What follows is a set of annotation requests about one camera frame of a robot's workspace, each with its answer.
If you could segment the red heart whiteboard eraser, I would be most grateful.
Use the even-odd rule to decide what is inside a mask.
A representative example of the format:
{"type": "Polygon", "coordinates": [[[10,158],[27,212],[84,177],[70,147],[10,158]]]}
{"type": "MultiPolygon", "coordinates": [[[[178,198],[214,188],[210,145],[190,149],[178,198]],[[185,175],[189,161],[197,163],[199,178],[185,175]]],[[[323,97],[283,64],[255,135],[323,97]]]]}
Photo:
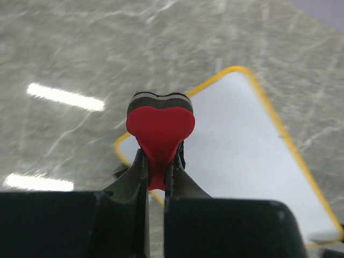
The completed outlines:
{"type": "Polygon", "coordinates": [[[137,92],[127,108],[126,128],[148,158],[148,189],[164,191],[169,164],[195,128],[191,100],[178,92],[137,92]]]}

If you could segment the yellow framed whiteboard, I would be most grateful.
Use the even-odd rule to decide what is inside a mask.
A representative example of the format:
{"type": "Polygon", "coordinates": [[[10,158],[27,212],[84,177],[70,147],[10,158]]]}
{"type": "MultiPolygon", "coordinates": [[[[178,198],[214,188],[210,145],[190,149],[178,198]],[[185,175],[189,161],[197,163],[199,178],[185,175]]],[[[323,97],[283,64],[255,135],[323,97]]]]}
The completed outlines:
{"type": "Polygon", "coordinates": [[[286,204],[308,248],[343,229],[253,73],[224,69],[188,93],[196,126],[185,142],[187,172],[213,197],[286,204]]]}

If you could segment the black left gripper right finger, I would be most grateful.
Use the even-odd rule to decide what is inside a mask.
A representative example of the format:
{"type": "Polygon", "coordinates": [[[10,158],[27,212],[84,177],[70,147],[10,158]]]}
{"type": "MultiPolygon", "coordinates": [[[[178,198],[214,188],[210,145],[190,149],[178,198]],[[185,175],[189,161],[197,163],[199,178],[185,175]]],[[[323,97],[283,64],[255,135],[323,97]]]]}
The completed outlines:
{"type": "Polygon", "coordinates": [[[168,165],[165,183],[165,197],[211,198],[184,170],[179,155],[168,165]]]}

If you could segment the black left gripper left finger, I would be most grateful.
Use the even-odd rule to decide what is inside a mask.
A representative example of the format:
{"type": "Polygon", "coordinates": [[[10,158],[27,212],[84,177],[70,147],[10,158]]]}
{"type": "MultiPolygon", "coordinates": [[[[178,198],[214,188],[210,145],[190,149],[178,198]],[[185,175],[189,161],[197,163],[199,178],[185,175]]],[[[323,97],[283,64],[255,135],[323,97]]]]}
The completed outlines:
{"type": "Polygon", "coordinates": [[[119,172],[117,180],[104,192],[119,210],[112,221],[120,237],[115,243],[124,247],[120,257],[148,257],[148,160],[137,150],[132,165],[119,172]]]}

